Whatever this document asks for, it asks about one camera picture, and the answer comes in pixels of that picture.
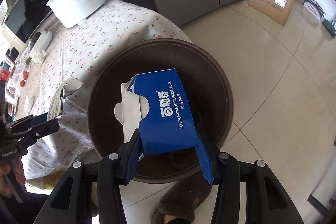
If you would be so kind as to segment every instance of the screw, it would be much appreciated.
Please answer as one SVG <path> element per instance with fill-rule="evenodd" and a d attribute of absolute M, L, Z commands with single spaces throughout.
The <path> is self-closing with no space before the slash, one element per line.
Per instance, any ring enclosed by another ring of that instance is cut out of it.
<path fill-rule="evenodd" d="M 117 153 L 112 153 L 109 155 L 109 159 L 110 160 L 116 160 L 119 157 L 119 155 Z"/>
<path fill-rule="evenodd" d="M 73 163 L 73 168 L 78 168 L 78 167 L 81 167 L 82 163 L 80 161 L 76 161 Z"/>
<path fill-rule="evenodd" d="M 226 153 L 220 153 L 220 154 L 219 154 L 219 157 L 220 157 L 221 159 L 223 159 L 223 160 L 227 160 L 227 159 L 229 158 L 229 155 L 226 154 Z"/>
<path fill-rule="evenodd" d="M 257 165 L 259 167 L 264 167 L 266 165 L 266 163 L 263 160 L 257 160 Z"/>

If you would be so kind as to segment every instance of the blue biscuit box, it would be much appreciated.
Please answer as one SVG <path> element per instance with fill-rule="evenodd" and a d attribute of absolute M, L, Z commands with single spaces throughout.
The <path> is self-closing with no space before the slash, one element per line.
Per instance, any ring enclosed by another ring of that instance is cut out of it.
<path fill-rule="evenodd" d="M 122 102 L 116 105 L 115 116 L 124 126 L 125 141 L 139 128 L 145 156 L 198 145 L 176 69 L 135 75 L 121 88 Z"/>

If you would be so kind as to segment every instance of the red package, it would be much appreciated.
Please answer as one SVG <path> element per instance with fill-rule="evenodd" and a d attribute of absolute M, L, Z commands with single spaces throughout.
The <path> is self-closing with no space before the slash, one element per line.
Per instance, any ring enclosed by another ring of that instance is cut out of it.
<path fill-rule="evenodd" d="M 7 82 L 8 77 L 9 77 L 9 71 L 5 70 L 4 68 L 0 69 L 0 80 Z"/>

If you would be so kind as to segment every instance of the torn paper packaging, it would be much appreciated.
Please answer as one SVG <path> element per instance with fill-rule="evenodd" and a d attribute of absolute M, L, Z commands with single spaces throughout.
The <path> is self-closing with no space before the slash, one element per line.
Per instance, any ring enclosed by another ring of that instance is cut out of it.
<path fill-rule="evenodd" d="M 145 156 L 198 145 L 187 97 L 175 69 L 135 75 L 121 85 L 114 108 L 124 142 L 139 128 Z"/>
<path fill-rule="evenodd" d="M 65 102 L 65 98 L 78 90 L 81 85 L 82 82 L 74 77 L 70 77 L 63 81 L 51 99 L 49 111 L 47 114 L 48 121 L 54 118 L 58 118 L 62 114 L 62 107 L 63 103 Z"/>

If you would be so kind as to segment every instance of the green object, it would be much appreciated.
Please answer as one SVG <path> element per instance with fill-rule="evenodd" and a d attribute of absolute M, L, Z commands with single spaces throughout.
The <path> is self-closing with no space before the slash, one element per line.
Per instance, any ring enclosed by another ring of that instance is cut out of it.
<path fill-rule="evenodd" d="M 31 57 L 28 57 L 28 58 L 26 59 L 26 64 L 27 64 L 27 65 L 29 65 L 31 59 L 32 59 Z"/>
<path fill-rule="evenodd" d="M 322 22 L 322 24 L 325 26 L 325 28 L 328 30 L 328 32 L 330 33 L 330 35 L 332 37 L 335 37 L 335 34 L 336 34 L 336 30 L 335 30 L 335 27 L 334 25 L 329 21 L 329 20 L 324 20 Z"/>

